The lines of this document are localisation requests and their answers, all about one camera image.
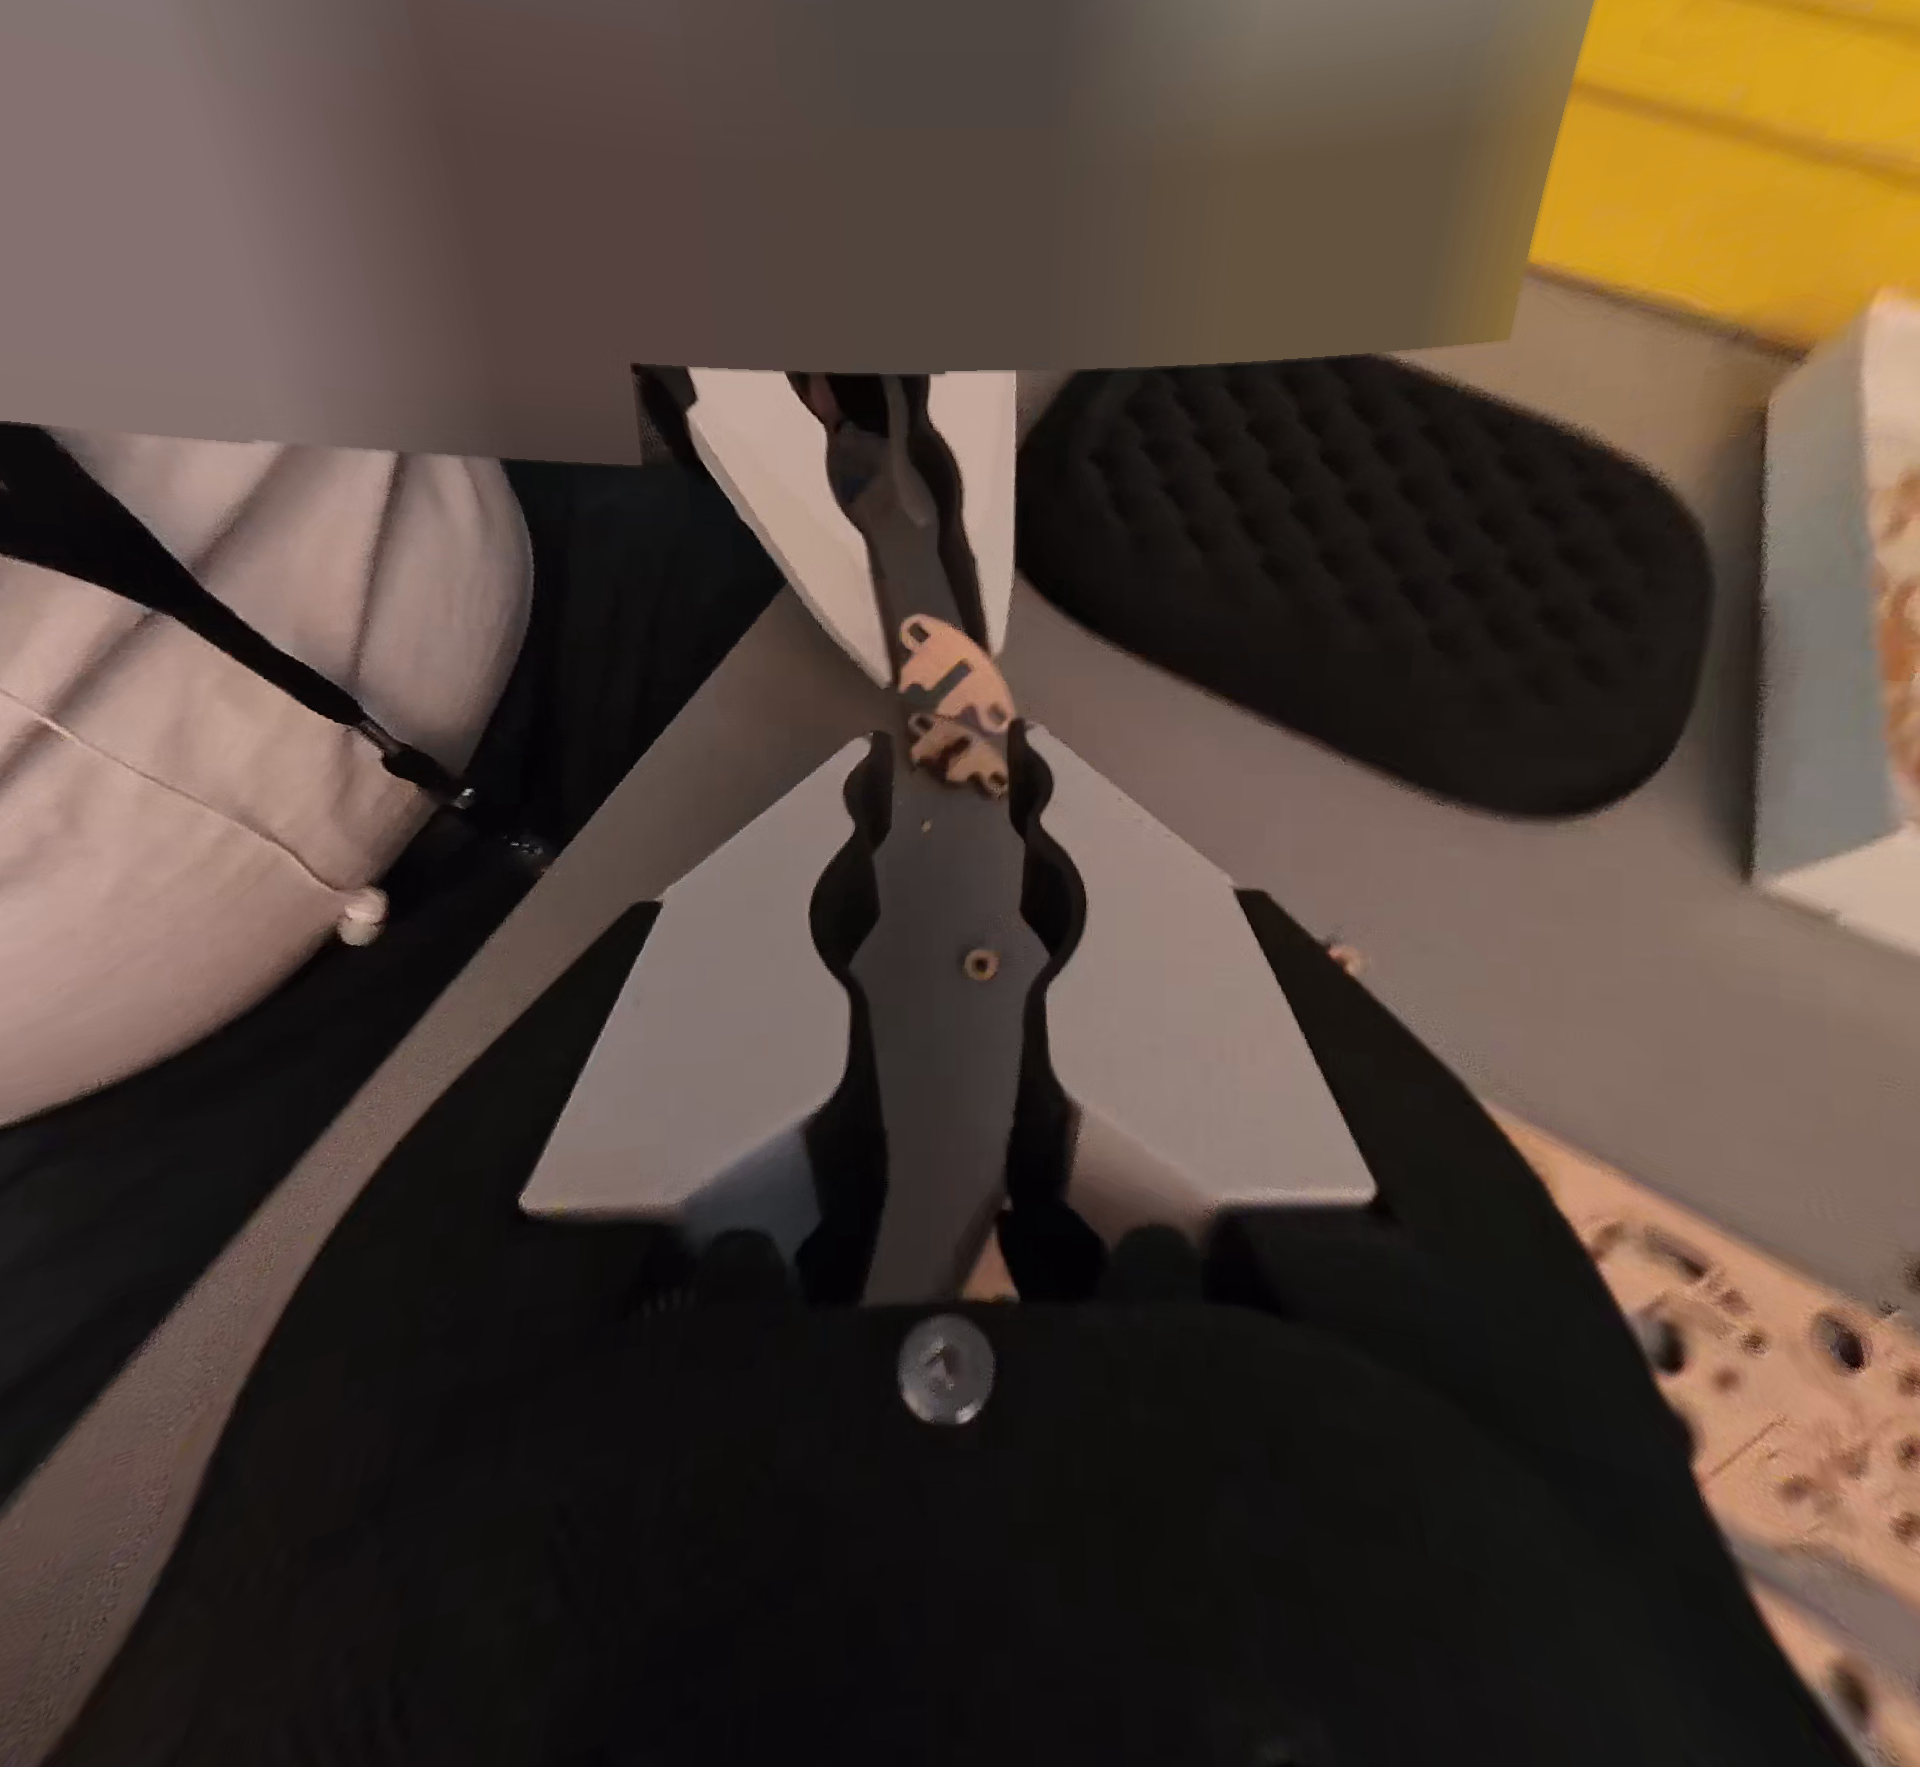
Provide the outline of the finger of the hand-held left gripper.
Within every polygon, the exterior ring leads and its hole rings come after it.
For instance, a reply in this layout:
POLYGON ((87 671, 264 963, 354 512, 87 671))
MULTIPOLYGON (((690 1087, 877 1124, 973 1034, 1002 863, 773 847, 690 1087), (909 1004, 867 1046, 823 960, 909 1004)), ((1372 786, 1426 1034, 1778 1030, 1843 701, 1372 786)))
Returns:
POLYGON ((1000 653, 1018 580, 1018 378, 884 377, 881 624, 901 653, 910 613, 1000 653))
POLYGON ((840 507, 828 428, 777 369, 690 369, 686 433, 807 613, 881 688, 896 669, 874 556, 840 507))

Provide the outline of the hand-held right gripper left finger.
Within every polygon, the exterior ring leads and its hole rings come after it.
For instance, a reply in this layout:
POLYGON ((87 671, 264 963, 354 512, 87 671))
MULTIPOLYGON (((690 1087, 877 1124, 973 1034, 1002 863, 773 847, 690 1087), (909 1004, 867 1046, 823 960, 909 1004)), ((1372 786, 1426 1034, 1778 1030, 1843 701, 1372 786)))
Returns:
POLYGON ((662 893, 517 1196, 531 1218, 645 1221, 692 1244, 756 1229, 801 1256, 823 1216, 804 1128, 854 1028, 811 909, 876 750, 876 734, 835 750, 662 893))

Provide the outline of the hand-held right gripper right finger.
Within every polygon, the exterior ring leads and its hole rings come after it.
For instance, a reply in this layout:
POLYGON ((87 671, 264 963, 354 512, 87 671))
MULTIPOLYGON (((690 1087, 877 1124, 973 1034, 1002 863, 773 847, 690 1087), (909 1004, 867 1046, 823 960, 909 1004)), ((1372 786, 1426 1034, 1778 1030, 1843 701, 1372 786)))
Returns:
POLYGON ((1021 1010, 1006 1205, 1096 1239, 1243 1210, 1361 1210, 1378 1182, 1247 899, 1059 736, 1014 736, 1021 1010))

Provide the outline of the pale wooden model part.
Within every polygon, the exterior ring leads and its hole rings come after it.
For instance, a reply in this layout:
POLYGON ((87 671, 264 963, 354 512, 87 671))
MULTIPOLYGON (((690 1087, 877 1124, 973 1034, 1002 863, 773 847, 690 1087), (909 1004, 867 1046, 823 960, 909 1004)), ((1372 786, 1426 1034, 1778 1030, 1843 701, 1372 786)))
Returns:
POLYGON ((994 653, 962 625, 932 613, 898 624, 898 695, 939 722, 1005 736, 1018 720, 994 653))

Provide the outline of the laser-cut wooden parts sheet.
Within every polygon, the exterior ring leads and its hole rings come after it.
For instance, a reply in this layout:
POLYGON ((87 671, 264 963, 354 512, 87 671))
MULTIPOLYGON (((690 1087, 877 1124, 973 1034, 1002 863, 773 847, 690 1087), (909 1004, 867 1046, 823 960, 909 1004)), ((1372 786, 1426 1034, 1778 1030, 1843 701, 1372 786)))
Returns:
POLYGON ((1636 1328, 1771 1632, 1864 1761, 1916 1764, 1916 1326, 1494 1117, 1636 1328))

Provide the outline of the black quilted cushion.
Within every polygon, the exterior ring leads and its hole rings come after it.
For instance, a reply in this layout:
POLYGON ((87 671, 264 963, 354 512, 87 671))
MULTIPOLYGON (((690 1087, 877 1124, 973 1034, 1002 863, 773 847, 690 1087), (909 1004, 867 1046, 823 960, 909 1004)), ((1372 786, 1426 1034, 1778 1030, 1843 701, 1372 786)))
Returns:
POLYGON ((1020 445, 1018 571, 1164 674, 1521 821, 1668 765, 1716 595, 1652 469, 1385 356, 1076 373, 1020 445))

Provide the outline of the white cardboard box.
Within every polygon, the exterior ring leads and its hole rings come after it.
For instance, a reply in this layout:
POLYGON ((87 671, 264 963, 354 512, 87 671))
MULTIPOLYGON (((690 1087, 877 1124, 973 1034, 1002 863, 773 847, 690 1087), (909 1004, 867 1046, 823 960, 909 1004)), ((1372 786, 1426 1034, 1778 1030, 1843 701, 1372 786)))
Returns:
POLYGON ((1753 884, 1917 952, 1917 306, 1878 292, 1769 399, 1753 884))

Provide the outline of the yellow board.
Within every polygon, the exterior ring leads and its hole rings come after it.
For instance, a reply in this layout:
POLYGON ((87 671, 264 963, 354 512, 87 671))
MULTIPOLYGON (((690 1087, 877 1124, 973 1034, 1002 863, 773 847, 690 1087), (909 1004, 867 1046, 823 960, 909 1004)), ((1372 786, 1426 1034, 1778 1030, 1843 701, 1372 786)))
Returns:
POLYGON ((1917 0, 1597 0, 1536 273, 1782 348, 1917 282, 1917 0))

